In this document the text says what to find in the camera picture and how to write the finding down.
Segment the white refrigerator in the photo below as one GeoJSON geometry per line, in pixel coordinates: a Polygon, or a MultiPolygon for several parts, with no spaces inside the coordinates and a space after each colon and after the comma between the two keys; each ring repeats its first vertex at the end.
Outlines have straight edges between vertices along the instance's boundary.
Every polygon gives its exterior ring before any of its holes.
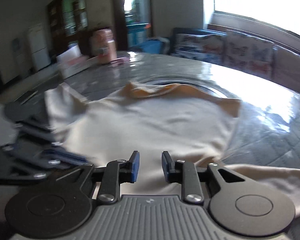
{"type": "Polygon", "coordinates": [[[28,30],[28,39],[31,57],[36,71],[51,64],[47,42],[44,36],[42,24],[35,25],[28,30]]]}

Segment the gray ribbed plate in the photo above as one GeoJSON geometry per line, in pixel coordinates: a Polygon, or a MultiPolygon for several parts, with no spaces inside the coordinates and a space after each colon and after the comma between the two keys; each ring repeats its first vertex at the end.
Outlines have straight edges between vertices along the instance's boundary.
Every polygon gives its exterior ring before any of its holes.
{"type": "MultiPolygon", "coordinates": [[[[15,235],[11,240],[29,238],[15,235]]],[[[58,240],[235,240],[247,239],[223,231],[200,206],[174,196],[123,195],[114,205],[100,206],[77,231],[58,240]]],[[[288,240],[280,234],[265,239],[288,240]]]]}

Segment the orange object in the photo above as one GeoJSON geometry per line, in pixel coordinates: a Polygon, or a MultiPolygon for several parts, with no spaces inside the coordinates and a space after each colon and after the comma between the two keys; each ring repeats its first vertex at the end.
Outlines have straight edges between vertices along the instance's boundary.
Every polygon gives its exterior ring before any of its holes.
{"type": "Polygon", "coordinates": [[[99,64],[109,64],[117,58],[117,50],[110,29],[95,31],[92,36],[92,53],[99,64]]]}

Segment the sofa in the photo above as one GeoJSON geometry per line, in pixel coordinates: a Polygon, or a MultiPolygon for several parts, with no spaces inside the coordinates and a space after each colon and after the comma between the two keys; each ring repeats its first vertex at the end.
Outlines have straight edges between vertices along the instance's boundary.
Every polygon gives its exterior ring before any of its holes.
{"type": "Polygon", "coordinates": [[[300,93],[300,55],[247,35],[174,28],[169,55],[222,65],[270,80],[300,93]]]}

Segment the patterned cushion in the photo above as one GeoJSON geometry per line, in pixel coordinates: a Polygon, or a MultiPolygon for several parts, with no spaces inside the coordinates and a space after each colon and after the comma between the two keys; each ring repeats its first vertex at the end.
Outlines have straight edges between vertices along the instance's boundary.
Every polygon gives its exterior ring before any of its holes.
{"type": "Polygon", "coordinates": [[[225,66],[271,79],[274,43],[227,30],[225,66]]]}
{"type": "Polygon", "coordinates": [[[171,55],[221,65],[222,54],[222,35],[177,34],[174,53],[171,55]]]}

